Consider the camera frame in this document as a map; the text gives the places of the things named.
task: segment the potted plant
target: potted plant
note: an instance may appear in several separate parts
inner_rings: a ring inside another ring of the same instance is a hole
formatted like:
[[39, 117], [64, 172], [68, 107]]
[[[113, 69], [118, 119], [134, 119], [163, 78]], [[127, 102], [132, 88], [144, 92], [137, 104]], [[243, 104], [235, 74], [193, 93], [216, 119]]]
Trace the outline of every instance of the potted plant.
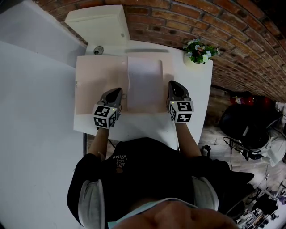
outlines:
[[183, 50], [185, 51], [184, 63], [188, 67], [204, 64], [210, 57], [219, 54], [217, 48], [211, 45], [204, 45], [199, 39], [189, 41], [188, 45], [183, 47]]

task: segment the white paper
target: white paper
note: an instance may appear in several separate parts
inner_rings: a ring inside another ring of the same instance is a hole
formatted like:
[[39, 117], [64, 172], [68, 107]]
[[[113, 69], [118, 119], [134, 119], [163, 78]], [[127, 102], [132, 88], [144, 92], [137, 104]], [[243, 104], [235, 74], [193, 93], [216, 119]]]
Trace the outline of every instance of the white paper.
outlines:
[[128, 111], [156, 113], [163, 102], [162, 61], [128, 57]]

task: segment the forearm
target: forearm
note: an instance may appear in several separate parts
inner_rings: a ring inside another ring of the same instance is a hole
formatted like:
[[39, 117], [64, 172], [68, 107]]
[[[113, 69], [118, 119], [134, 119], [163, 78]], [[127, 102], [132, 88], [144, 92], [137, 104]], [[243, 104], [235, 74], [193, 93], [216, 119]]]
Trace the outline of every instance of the forearm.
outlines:
[[88, 153], [92, 153], [101, 160], [104, 160], [106, 157], [108, 134], [108, 129], [99, 128]]
[[176, 132], [179, 141], [180, 151], [185, 154], [186, 157], [198, 157], [201, 156], [201, 151], [193, 139], [189, 128], [186, 123], [176, 123]]

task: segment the white flower pot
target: white flower pot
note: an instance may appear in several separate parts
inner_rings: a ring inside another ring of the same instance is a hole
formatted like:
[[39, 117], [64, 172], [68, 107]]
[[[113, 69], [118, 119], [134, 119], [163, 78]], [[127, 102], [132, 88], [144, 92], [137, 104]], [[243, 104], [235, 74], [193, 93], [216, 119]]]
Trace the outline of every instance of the white flower pot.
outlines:
[[187, 53], [184, 54], [184, 63], [187, 67], [194, 68], [194, 69], [202, 68], [204, 64], [204, 63], [198, 64], [198, 63], [191, 61], [191, 59], [187, 56]]

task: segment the light blue face mask strap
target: light blue face mask strap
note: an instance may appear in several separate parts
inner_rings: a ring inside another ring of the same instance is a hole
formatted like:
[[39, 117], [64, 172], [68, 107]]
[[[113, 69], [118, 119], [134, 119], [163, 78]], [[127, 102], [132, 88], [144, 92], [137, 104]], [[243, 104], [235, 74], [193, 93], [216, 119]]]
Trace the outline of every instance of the light blue face mask strap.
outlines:
[[131, 217], [131, 216], [135, 216], [137, 214], [140, 214], [154, 206], [156, 206], [157, 204], [159, 203], [162, 203], [164, 201], [167, 201], [167, 200], [175, 200], [175, 201], [180, 201], [180, 202], [183, 202], [185, 203], [188, 207], [191, 207], [191, 208], [197, 208], [196, 206], [188, 203], [188, 202], [185, 202], [181, 199], [178, 199], [178, 198], [165, 198], [165, 199], [161, 199], [161, 200], [158, 200], [158, 201], [155, 201], [155, 202], [149, 202], [149, 203], [146, 203], [146, 204], [143, 204], [142, 206], [140, 206], [139, 208], [136, 208], [135, 210], [131, 211], [130, 213], [128, 213], [127, 215], [125, 215], [124, 217], [120, 218], [119, 220], [117, 221], [113, 221], [113, 222], [108, 222], [108, 228], [109, 229], [112, 229], [116, 224], [120, 223], [121, 221]]

